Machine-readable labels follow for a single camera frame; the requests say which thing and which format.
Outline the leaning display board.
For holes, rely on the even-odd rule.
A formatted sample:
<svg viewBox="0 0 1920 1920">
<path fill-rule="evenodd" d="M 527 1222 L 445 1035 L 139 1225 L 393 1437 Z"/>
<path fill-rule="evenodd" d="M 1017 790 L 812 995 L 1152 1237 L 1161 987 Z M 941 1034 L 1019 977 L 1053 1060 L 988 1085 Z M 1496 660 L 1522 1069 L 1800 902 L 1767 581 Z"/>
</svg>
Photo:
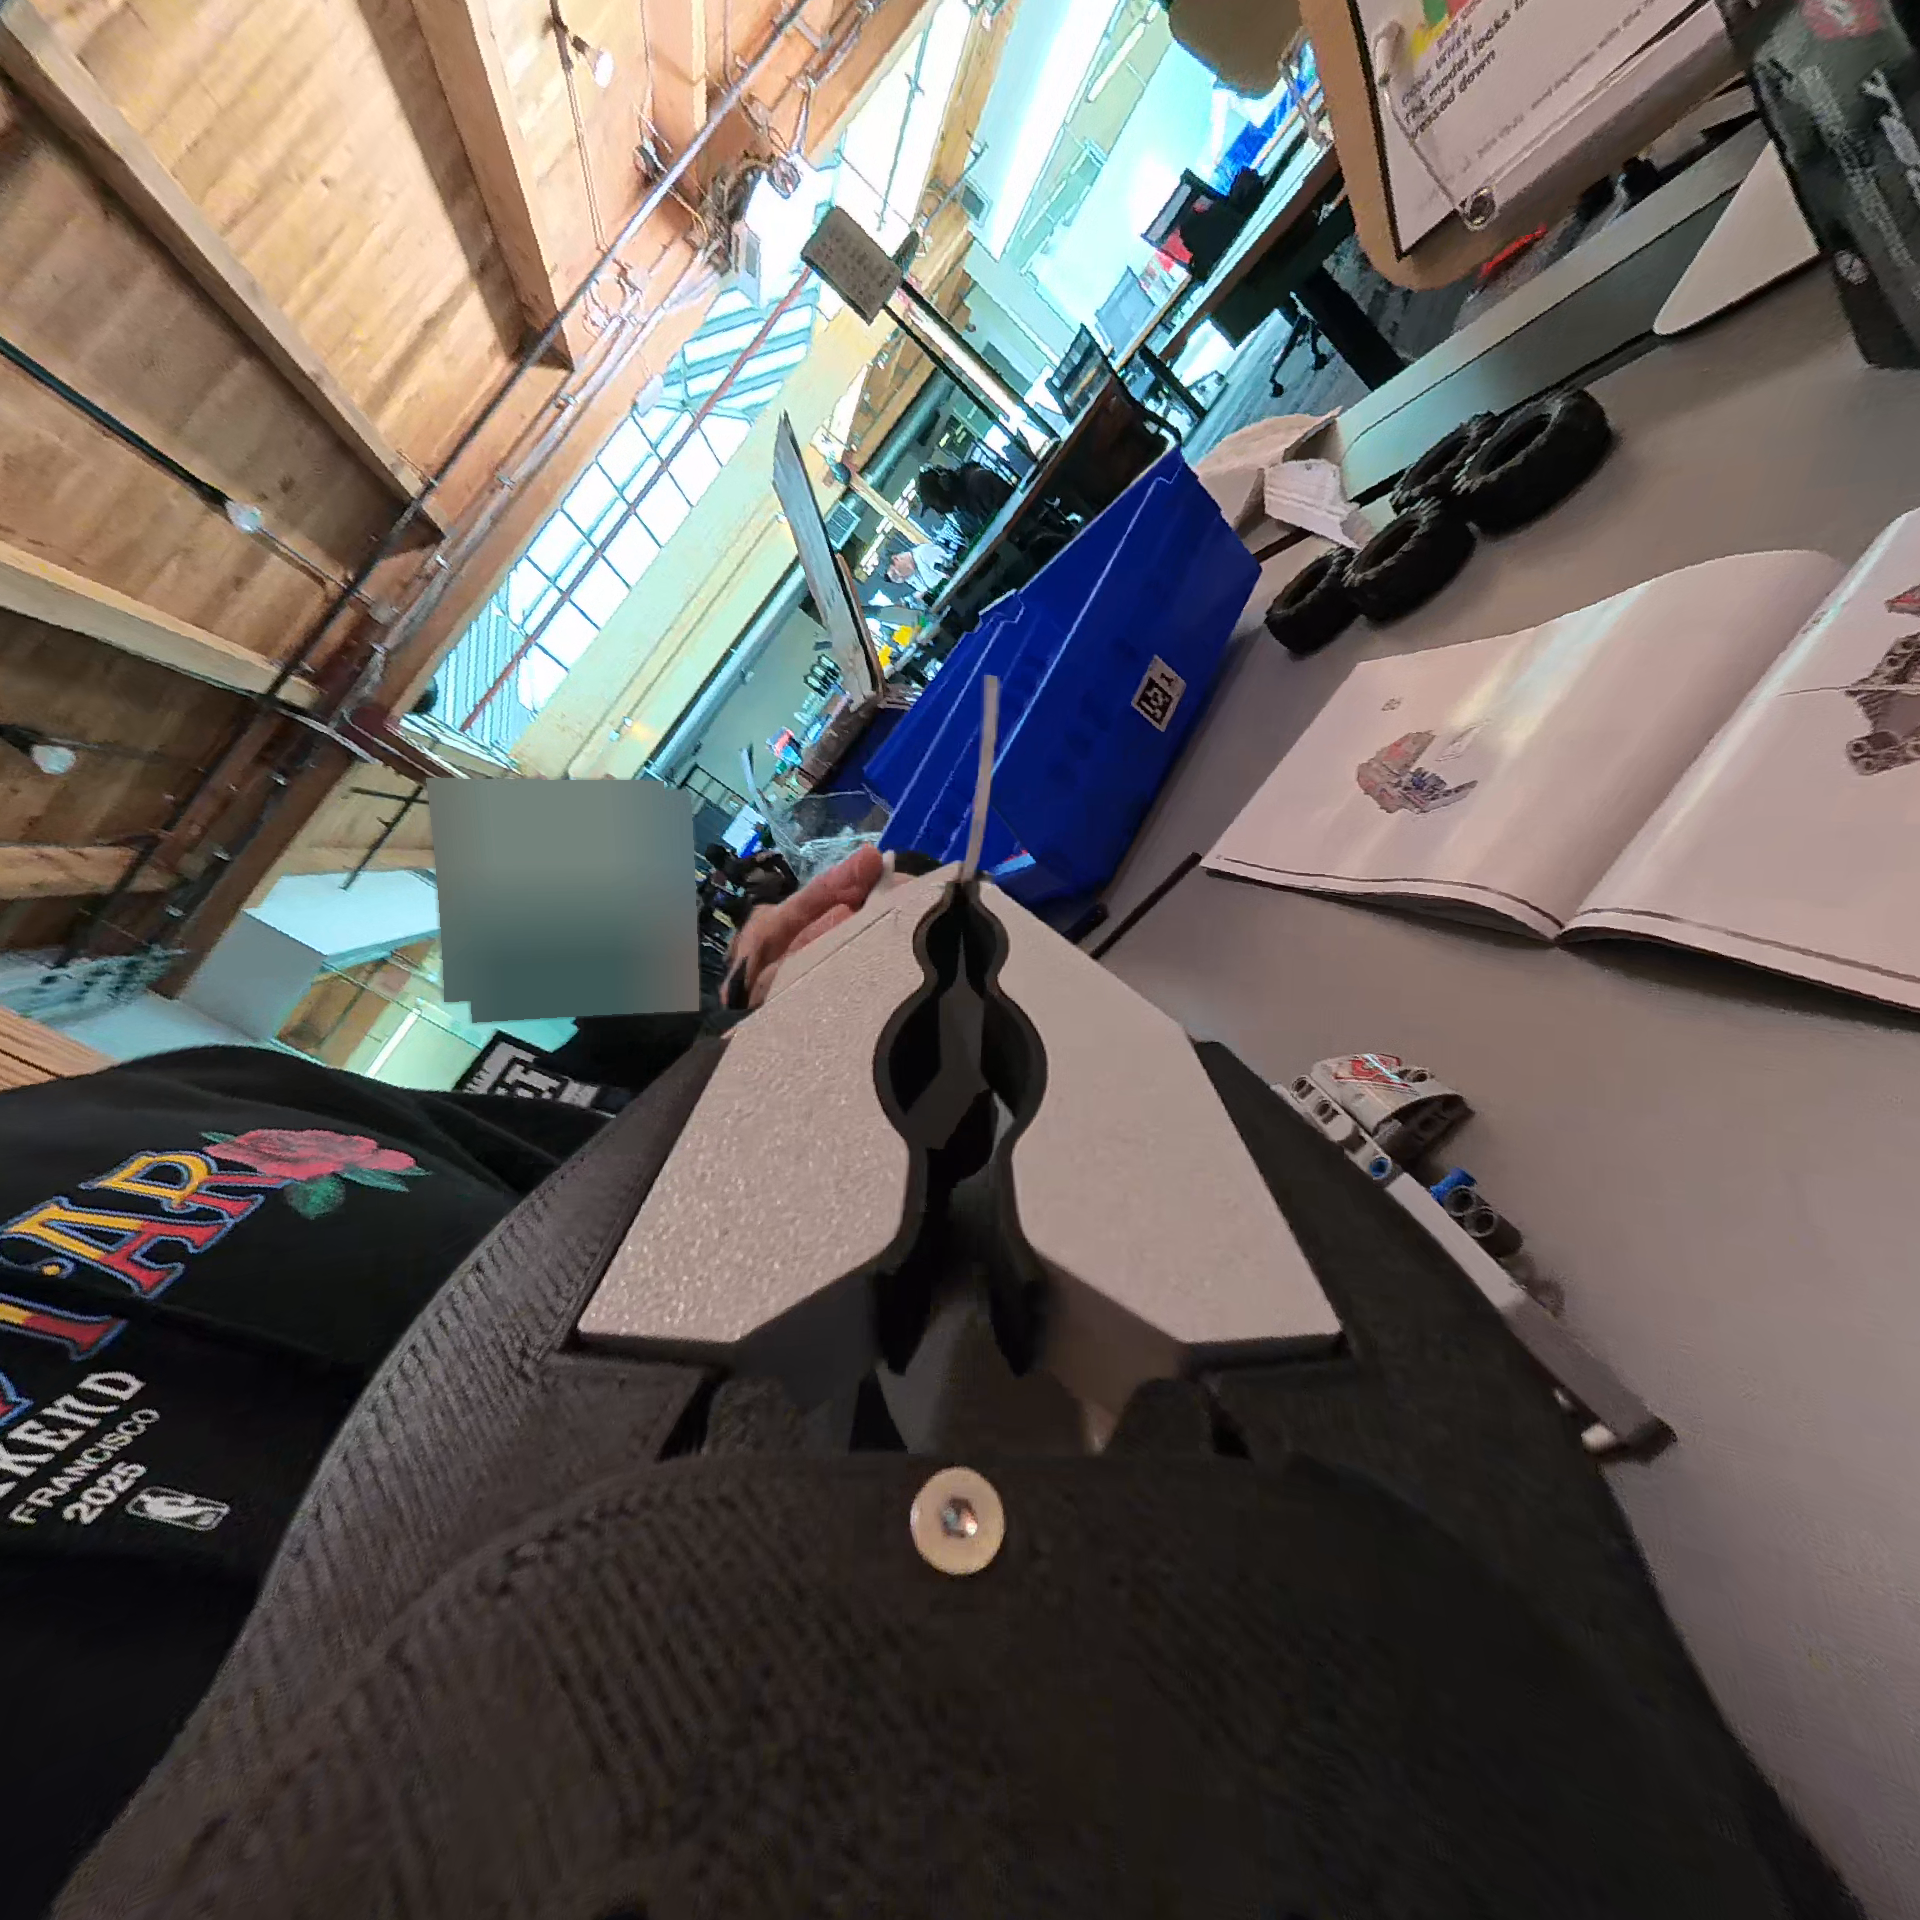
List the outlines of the leaning display board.
<svg viewBox="0 0 1920 1920">
<path fill-rule="evenodd" d="M 776 427 L 772 485 L 844 690 L 855 708 L 874 706 L 882 693 L 877 646 L 848 566 L 828 538 L 800 438 L 787 411 L 778 415 Z"/>
</svg>

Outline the grey toy panel assembly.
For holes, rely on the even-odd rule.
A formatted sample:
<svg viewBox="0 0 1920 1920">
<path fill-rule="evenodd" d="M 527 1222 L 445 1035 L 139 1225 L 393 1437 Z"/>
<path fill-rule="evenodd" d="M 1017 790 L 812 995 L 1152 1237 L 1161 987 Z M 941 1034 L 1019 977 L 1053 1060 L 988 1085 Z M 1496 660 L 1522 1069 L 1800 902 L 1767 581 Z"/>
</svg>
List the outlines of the grey toy panel assembly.
<svg viewBox="0 0 1920 1920">
<path fill-rule="evenodd" d="M 1562 1294 L 1520 1225 L 1449 1161 L 1472 1106 L 1449 1082 L 1389 1052 L 1344 1052 L 1273 1091 L 1394 1201 L 1477 1286 L 1595 1461 L 1649 1461 L 1675 1433 L 1568 1327 Z"/>
</svg>

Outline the grey desk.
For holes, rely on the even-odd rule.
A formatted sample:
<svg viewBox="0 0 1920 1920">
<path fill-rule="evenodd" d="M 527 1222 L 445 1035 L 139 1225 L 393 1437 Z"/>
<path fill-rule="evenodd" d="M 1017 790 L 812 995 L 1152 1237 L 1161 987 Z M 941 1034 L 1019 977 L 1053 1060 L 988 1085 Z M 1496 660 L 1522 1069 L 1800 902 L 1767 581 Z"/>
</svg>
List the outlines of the grey desk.
<svg viewBox="0 0 1920 1920">
<path fill-rule="evenodd" d="M 1853 559 L 1915 503 L 1915 375 L 1858 356 L 1823 273 L 1593 387 L 1617 455 L 1429 612 L 1295 663 L 1249 607 L 1113 915 L 1215 846 L 1349 660 L 1738 551 Z M 1913 1019 L 1205 874 L 1108 967 L 1264 1077 L 1383 1046 L 1466 1089 L 1463 1161 L 1679 1435 L 1612 1484 L 1698 1668 L 1860 1907 L 1915 1915 Z"/>
</svg>

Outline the hanging grey sign panel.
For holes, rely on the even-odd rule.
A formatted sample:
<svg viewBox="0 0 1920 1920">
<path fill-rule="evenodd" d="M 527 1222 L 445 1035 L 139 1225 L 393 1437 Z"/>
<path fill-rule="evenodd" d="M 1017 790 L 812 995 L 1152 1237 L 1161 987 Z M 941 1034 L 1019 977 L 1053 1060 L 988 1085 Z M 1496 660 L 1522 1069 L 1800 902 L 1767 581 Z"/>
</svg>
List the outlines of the hanging grey sign panel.
<svg viewBox="0 0 1920 1920">
<path fill-rule="evenodd" d="M 884 247 L 845 207 L 831 204 L 800 249 L 800 263 L 844 307 L 853 309 L 867 325 L 881 317 L 896 317 L 920 252 L 923 231 L 907 226 L 895 247 Z"/>
</svg>

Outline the blue plastic bin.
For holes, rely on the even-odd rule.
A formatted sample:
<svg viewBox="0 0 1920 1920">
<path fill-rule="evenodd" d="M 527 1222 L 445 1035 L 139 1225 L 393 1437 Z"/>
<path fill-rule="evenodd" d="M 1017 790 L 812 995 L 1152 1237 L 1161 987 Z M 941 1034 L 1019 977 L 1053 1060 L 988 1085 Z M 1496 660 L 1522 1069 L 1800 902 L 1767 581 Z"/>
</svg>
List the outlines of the blue plastic bin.
<svg viewBox="0 0 1920 1920">
<path fill-rule="evenodd" d="M 986 679 L 997 748 L 978 869 L 1021 905 L 1103 892 L 1210 705 L 1260 564 L 1171 449 L 1004 595 L 884 739 L 881 847 L 969 847 Z"/>
</svg>

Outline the black toy tire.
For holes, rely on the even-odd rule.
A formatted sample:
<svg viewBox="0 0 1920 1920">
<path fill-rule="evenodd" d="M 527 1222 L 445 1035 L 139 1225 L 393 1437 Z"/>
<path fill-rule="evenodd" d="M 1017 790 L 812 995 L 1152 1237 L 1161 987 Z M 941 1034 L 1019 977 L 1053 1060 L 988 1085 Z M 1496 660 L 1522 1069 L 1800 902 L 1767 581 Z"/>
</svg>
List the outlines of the black toy tire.
<svg viewBox="0 0 1920 1920">
<path fill-rule="evenodd" d="M 1501 418 L 1500 411 L 1474 414 L 1431 443 L 1399 474 L 1389 494 L 1393 515 L 1411 511 L 1424 500 L 1449 503 L 1466 463 L 1500 430 Z"/>
<path fill-rule="evenodd" d="M 1482 538 L 1512 534 L 1585 487 L 1617 431 L 1588 390 L 1557 390 L 1509 414 L 1457 478 L 1457 506 Z"/>
<path fill-rule="evenodd" d="M 1322 653 L 1360 618 L 1351 589 L 1354 559 L 1351 548 L 1333 547 L 1307 563 L 1267 606 L 1264 628 L 1288 655 Z"/>
<path fill-rule="evenodd" d="M 1383 626 L 1448 589 L 1474 547 L 1474 529 L 1461 511 L 1440 498 L 1419 498 L 1349 555 L 1346 595 L 1360 618 Z"/>
</svg>

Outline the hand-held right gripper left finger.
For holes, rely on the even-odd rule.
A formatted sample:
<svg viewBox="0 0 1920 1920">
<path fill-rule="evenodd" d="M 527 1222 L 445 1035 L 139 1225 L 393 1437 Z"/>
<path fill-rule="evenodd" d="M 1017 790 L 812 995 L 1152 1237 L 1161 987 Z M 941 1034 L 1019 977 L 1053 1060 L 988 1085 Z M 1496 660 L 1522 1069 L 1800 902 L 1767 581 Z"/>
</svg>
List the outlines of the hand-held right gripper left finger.
<svg viewBox="0 0 1920 1920">
<path fill-rule="evenodd" d="M 890 879 L 778 964 L 581 1314 L 591 1354 L 772 1378 L 802 1407 L 853 1399 L 915 1175 L 881 1044 L 925 985 L 917 938 L 951 886 Z"/>
</svg>

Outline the white sticker sheet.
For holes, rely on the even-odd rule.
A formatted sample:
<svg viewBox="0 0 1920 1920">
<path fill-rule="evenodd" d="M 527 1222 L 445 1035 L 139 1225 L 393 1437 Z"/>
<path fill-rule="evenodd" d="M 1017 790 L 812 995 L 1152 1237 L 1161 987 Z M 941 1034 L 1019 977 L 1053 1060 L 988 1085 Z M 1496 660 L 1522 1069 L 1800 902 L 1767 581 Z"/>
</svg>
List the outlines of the white sticker sheet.
<svg viewBox="0 0 1920 1920">
<path fill-rule="evenodd" d="M 980 677 L 980 717 L 976 741 L 976 774 L 972 783 L 972 802 L 968 819 L 968 843 L 960 866 L 960 885 L 972 886 L 980 871 L 986 851 L 989 813 L 993 813 L 993 774 L 999 753 L 999 715 L 1001 715 L 1001 679 L 997 674 Z"/>
</svg>

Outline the black toy set box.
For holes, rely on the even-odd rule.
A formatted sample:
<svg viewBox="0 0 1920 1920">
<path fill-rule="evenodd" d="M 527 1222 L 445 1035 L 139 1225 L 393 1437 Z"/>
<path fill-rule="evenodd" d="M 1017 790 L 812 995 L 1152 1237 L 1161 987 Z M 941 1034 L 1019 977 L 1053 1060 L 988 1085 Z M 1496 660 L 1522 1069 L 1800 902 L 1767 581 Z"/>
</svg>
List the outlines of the black toy set box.
<svg viewBox="0 0 1920 1920">
<path fill-rule="evenodd" d="M 1864 361 L 1917 366 L 1917 12 L 1721 5 Z"/>
</svg>

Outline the open instruction booklet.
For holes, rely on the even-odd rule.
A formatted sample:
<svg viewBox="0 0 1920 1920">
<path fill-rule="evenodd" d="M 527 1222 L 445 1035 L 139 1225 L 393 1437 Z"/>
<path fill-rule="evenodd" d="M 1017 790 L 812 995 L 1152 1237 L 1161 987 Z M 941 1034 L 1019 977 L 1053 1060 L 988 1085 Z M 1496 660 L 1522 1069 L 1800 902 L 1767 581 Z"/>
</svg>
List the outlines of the open instruction booklet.
<svg viewBox="0 0 1920 1920">
<path fill-rule="evenodd" d="M 1212 876 L 1917 1006 L 1917 515 L 1360 663 Z"/>
</svg>

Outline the white brick-print poster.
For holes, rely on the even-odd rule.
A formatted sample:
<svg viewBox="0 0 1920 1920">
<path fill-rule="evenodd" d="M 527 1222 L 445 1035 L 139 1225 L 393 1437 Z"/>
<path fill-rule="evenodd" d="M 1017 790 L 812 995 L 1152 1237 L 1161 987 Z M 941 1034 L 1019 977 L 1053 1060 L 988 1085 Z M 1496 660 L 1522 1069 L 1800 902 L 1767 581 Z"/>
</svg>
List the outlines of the white brick-print poster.
<svg viewBox="0 0 1920 1920">
<path fill-rule="evenodd" d="M 1466 279 L 1738 77 L 1715 2 L 1305 2 L 1360 252 Z"/>
</svg>

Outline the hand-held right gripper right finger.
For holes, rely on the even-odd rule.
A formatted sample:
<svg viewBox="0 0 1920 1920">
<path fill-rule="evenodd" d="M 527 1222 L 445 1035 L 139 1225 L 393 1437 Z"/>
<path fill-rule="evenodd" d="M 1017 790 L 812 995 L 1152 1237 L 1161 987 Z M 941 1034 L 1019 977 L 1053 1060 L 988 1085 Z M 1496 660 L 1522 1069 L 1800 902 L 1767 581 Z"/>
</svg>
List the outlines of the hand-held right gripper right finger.
<svg viewBox="0 0 1920 1920">
<path fill-rule="evenodd" d="M 1341 1326 L 1199 1046 L 999 886 L 968 890 L 1015 1366 L 1112 1433 L 1144 1385 L 1325 1359 Z"/>
</svg>

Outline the person in black sweatshirt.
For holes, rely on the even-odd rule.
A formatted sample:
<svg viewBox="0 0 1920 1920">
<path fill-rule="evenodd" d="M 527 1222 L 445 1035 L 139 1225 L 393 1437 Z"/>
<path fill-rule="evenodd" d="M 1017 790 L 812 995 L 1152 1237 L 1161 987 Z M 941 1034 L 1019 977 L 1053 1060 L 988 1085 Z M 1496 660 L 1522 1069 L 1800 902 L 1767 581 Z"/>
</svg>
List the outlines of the person in black sweatshirt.
<svg viewBox="0 0 1920 1920">
<path fill-rule="evenodd" d="M 570 1347 L 632 1115 L 194 1046 L 5 1098 L 5 1915 L 717 1915 L 645 1497 L 712 1382 Z"/>
</svg>

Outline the white paper packet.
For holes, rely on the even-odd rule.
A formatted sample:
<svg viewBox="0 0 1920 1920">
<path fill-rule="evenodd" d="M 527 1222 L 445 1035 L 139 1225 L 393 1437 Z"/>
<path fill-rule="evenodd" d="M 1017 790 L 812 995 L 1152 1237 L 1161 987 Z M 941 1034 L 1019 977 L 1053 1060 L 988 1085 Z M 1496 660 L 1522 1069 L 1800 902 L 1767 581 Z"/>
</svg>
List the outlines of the white paper packet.
<svg viewBox="0 0 1920 1920">
<path fill-rule="evenodd" d="M 1283 529 L 1356 551 L 1376 529 L 1354 503 L 1346 474 L 1328 459 L 1283 459 L 1261 468 L 1264 516 Z"/>
</svg>

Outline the person's left hand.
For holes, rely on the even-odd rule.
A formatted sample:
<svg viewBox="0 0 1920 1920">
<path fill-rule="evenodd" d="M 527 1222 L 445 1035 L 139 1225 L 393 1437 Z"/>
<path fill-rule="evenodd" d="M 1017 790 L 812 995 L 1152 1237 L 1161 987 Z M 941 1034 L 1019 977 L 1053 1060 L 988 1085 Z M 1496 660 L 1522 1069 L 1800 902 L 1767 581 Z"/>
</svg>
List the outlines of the person's left hand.
<svg viewBox="0 0 1920 1920">
<path fill-rule="evenodd" d="M 896 854 L 860 847 L 779 902 L 762 902 L 727 948 L 717 1006 L 745 1014 L 764 1006 L 787 961 L 845 925 L 896 878 Z"/>
</svg>

